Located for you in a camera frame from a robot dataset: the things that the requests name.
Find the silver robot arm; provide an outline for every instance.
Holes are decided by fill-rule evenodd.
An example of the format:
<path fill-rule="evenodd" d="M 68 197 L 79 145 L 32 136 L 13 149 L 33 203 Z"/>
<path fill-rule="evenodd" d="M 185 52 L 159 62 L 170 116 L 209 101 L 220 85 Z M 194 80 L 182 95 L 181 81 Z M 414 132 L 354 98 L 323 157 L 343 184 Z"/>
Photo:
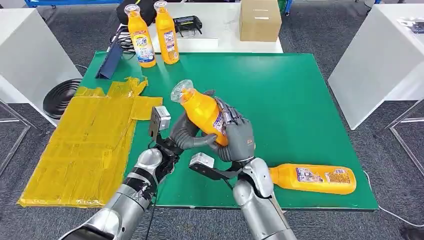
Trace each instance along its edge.
<path fill-rule="evenodd" d="M 274 184 L 262 158 L 233 161 L 225 171 L 214 168 L 214 163 L 213 157 L 199 152 L 191 158 L 188 167 L 212 180 L 238 178 L 232 195 L 244 214 L 253 239 L 297 240 L 276 200 Z"/>
<path fill-rule="evenodd" d="M 255 240 L 297 240 L 274 195 L 268 166 L 254 158 L 242 170 L 232 194 Z"/>
<path fill-rule="evenodd" d="M 137 163 L 109 202 L 77 228 L 67 232 L 61 240 L 130 240 L 149 207 L 158 185 L 174 170 L 183 150 L 170 137 L 162 139 L 161 130 L 170 125 L 171 116 L 164 106 L 154 107 L 148 134 L 154 148 L 143 151 Z M 181 126 L 195 136 L 198 128 Z"/>
<path fill-rule="evenodd" d="M 158 168 L 163 155 L 157 148 L 141 153 L 109 202 L 89 220 L 67 232 L 61 240 L 129 240 L 149 207 L 161 182 Z"/>

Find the black bag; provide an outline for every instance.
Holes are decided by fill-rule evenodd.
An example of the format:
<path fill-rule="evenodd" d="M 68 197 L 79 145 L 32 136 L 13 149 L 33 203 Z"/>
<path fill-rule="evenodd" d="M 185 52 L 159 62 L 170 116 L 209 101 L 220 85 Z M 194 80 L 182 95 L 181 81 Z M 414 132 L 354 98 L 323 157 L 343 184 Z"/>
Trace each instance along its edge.
<path fill-rule="evenodd" d="M 116 8 L 116 13 L 121 24 L 128 25 L 128 16 L 124 8 L 128 4 L 137 4 L 140 7 L 140 14 L 147 26 L 153 23 L 156 18 L 156 10 L 153 7 L 155 0 L 123 0 Z"/>

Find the bottle label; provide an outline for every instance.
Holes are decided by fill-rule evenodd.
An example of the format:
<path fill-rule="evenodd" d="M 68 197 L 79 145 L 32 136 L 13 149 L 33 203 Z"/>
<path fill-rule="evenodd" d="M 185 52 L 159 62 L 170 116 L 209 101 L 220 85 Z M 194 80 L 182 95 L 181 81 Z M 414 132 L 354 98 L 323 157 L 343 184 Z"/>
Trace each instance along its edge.
<path fill-rule="evenodd" d="M 172 52 L 175 50 L 175 39 L 174 39 L 174 33 L 173 31 L 168 31 L 163 34 L 165 38 L 165 45 L 166 50 L 169 52 Z"/>
<path fill-rule="evenodd" d="M 155 51 L 150 42 L 146 31 L 136 31 L 131 34 L 132 45 L 134 45 L 135 54 L 138 62 L 150 63 L 155 59 Z"/>
<path fill-rule="evenodd" d="M 325 178 L 329 183 L 337 183 L 337 184 L 350 184 L 351 179 L 349 178 L 349 174 L 341 168 L 337 168 L 334 172 L 326 172 Z"/>
<path fill-rule="evenodd" d="M 320 175 L 313 174 L 309 168 L 306 167 L 296 167 L 297 180 L 299 182 L 308 182 L 308 183 L 322 183 L 323 179 Z"/>
<path fill-rule="evenodd" d="M 225 136 L 225 130 L 223 129 L 224 126 L 224 118 L 223 114 L 219 112 L 218 117 L 216 118 L 215 122 L 213 123 L 213 127 L 222 133 L 222 135 Z"/>

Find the metal table leg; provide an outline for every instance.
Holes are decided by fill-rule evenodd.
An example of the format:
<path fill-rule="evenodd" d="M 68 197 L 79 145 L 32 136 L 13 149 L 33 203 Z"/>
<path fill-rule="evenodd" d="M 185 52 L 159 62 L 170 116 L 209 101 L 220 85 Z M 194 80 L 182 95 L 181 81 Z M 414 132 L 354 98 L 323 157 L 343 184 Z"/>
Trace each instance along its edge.
<path fill-rule="evenodd" d="M 285 3 L 284 8 L 284 15 L 289 16 L 290 15 L 290 8 L 292 7 L 293 0 L 287 0 Z"/>
<path fill-rule="evenodd" d="M 9 165 L 9 162 L 11 161 L 12 157 L 15 155 L 16 150 L 18 149 L 19 145 L 22 142 L 22 139 L 24 139 L 25 135 L 27 134 L 28 130 L 30 130 L 30 126 L 25 126 L 25 128 L 20 133 L 17 140 L 14 142 L 12 149 L 7 154 L 6 158 L 0 165 L 0 177 L 3 175 L 3 172 L 5 171 L 6 167 Z"/>
<path fill-rule="evenodd" d="M 19 119 L 17 119 L 17 118 L 0 118 L 0 124 L 1 123 L 11 123 L 11 122 L 19 122 Z"/>
<path fill-rule="evenodd" d="M 38 132 L 38 134 L 42 133 L 40 129 L 38 129 L 36 126 L 34 126 L 25 117 L 21 116 L 17 111 L 15 111 L 13 108 L 11 108 L 7 103 L 5 103 L 1 99 L 0 99 L 0 107 L 2 107 L 4 110 L 6 110 L 10 114 L 12 114 L 15 118 L 17 118 L 19 121 L 23 122 L 25 125 L 33 127 Z"/>
<path fill-rule="evenodd" d="M 0 123 L 11 123 L 11 122 L 23 122 L 25 124 L 25 128 L 20 133 L 19 137 L 13 144 L 12 149 L 7 154 L 4 161 L 0 164 L 0 177 L 3 175 L 3 172 L 5 171 L 6 167 L 8 166 L 9 162 L 11 161 L 12 157 L 14 156 L 16 150 L 18 149 L 19 145 L 22 142 L 22 139 L 24 139 L 27 132 L 30 130 L 30 128 L 34 128 L 39 135 L 41 135 L 43 132 L 34 126 L 30 121 L 28 121 L 25 117 L 21 116 L 18 112 L 16 112 L 13 108 L 11 108 L 7 103 L 5 103 L 3 100 L 0 99 L 0 107 L 2 107 L 4 110 L 6 110 L 8 113 L 12 114 L 14 118 L 0 118 Z"/>
<path fill-rule="evenodd" d="M 421 107 L 424 107 L 424 99 L 421 99 L 421 100 L 417 101 L 414 105 L 412 105 L 410 108 L 408 108 L 408 110 L 406 110 L 405 112 L 403 112 L 395 120 L 393 120 L 391 123 L 389 123 L 383 129 L 381 129 L 376 134 L 376 136 L 377 137 L 381 137 L 383 131 L 389 129 L 391 131 L 391 133 L 394 135 L 394 137 L 396 138 L 396 140 L 399 142 L 399 144 L 402 146 L 402 148 L 405 150 L 405 152 L 408 154 L 409 158 L 412 160 L 412 162 L 415 164 L 415 166 L 418 168 L 418 170 L 424 176 L 424 167 L 423 167 L 423 165 L 418 161 L 417 157 L 415 157 L 414 153 L 408 147 L 407 143 L 402 139 L 401 135 L 395 129 L 396 125 L 398 125 L 400 123 L 424 122 L 424 117 L 407 118 L 411 114 L 415 113 Z"/>

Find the orange juice bottle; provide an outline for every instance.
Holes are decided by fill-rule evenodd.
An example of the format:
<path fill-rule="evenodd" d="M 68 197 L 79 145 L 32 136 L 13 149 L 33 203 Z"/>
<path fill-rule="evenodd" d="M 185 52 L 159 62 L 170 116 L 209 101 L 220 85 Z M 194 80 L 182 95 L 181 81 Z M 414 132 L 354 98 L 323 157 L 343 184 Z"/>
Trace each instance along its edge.
<path fill-rule="evenodd" d="M 180 60 L 178 53 L 177 34 L 175 33 L 174 20 L 168 13 L 165 6 L 166 1 L 157 1 L 154 3 L 156 9 L 156 30 L 159 39 L 160 53 L 166 64 L 174 64 Z"/>
<path fill-rule="evenodd" d="M 191 80 L 180 81 L 171 92 L 171 100 L 180 103 L 188 119 L 206 134 L 216 134 L 216 142 L 227 146 L 223 131 L 224 118 L 217 102 L 212 97 L 198 92 Z"/>
<path fill-rule="evenodd" d="M 346 195 L 357 187 L 353 171 L 344 166 L 285 163 L 269 168 L 269 173 L 283 189 Z"/>
<path fill-rule="evenodd" d="M 140 16 L 140 7 L 137 4 L 129 4 L 124 10 L 128 15 L 128 31 L 138 63 L 143 68 L 153 67 L 156 65 L 155 51 L 147 24 Z"/>

